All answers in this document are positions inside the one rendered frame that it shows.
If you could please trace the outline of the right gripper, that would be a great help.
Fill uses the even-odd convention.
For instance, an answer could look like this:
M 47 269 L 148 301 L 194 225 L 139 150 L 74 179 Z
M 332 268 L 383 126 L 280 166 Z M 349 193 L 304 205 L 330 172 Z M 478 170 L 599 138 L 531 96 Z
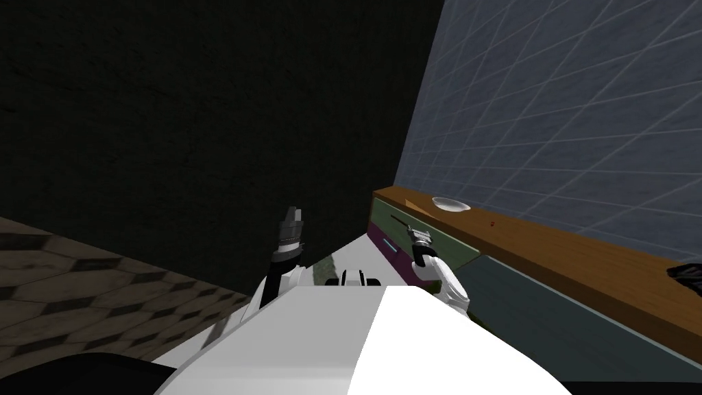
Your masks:
M 407 233 L 411 238 L 412 244 L 415 246 L 431 246 L 433 244 L 432 237 L 428 232 L 422 232 L 413 229 L 410 225 L 407 225 Z

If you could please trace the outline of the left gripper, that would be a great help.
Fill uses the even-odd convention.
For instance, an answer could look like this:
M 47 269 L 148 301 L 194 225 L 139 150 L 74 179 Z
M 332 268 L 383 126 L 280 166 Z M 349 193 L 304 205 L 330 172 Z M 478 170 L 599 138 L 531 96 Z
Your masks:
M 297 211 L 295 206 L 290 206 L 287 211 L 287 220 L 279 224 L 278 248 L 298 248 L 303 225 L 302 211 Z

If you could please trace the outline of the purple drawer front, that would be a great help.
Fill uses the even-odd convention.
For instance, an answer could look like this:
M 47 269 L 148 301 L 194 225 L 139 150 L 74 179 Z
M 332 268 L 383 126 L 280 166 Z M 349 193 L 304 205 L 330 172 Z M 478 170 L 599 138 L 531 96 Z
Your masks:
M 405 252 L 392 237 L 384 233 L 375 223 L 369 223 L 367 235 L 377 249 L 383 254 L 390 266 L 392 266 L 392 269 L 407 285 L 423 288 L 430 284 L 430 282 L 420 280 L 417 277 L 412 269 L 413 258 L 407 252 Z M 383 242 L 383 238 L 391 239 L 394 244 L 401 248 L 401 251 L 394 254 L 393 251 Z

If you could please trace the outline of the green drawer front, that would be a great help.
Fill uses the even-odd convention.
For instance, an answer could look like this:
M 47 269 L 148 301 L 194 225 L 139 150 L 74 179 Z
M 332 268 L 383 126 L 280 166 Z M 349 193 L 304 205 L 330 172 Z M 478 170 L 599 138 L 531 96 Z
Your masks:
M 436 253 L 438 253 L 439 257 L 443 259 L 452 270 L 465 265 L 481 255 L 477 249 L 463 243 L 459 239 L 451 237 L 429 224 L 421 222 L 405 211 L 374 198 L 372 201 L 371 222 L 375 223 L 384 233 L 392 237 L 394 242 L 399 244 L 408 254 L 411 253 L 411 240 L 407 234 L 407 229 L 397 221 L 391 219 L 390 215 L 400 218 L 416 230 L 429 232 L 433 240 L 432 246 Z

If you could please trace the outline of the white shallow bowl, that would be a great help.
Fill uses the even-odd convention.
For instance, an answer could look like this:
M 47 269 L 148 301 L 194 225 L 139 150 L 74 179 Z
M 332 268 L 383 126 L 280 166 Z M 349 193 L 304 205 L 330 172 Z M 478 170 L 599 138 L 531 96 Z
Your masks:
M 446 197 L 433 197 L 432 202 L 437 208 L 443 211 L 451 211 L 451 213 L 461 213 L 462 211 L 468 211 L 471 209 L 470 206 L 464 204 L 463 202 Z

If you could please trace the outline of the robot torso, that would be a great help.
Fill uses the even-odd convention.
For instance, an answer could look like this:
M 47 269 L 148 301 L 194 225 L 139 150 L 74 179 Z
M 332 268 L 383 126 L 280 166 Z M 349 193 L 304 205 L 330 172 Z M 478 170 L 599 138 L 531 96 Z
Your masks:
M 410 286 L 296 286 L 205 346 L 154 395 L 571 395 Z

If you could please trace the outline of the dark teal cupboard door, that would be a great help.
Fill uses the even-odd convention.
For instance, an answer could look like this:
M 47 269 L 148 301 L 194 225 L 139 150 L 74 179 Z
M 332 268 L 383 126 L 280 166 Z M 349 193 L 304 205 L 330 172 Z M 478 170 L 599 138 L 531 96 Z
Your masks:
M 455 274 L 470 312 L 561 381 L 702 383 L 702 366 L 489 256 Z

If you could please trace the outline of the black rounded object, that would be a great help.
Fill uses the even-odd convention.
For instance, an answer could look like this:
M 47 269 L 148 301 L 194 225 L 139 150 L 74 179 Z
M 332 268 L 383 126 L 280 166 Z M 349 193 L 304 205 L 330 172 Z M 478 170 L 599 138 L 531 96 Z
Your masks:
M 669 267 L 666 273 L 679 284 L 702 292 L 702 263 L 685 263 Z

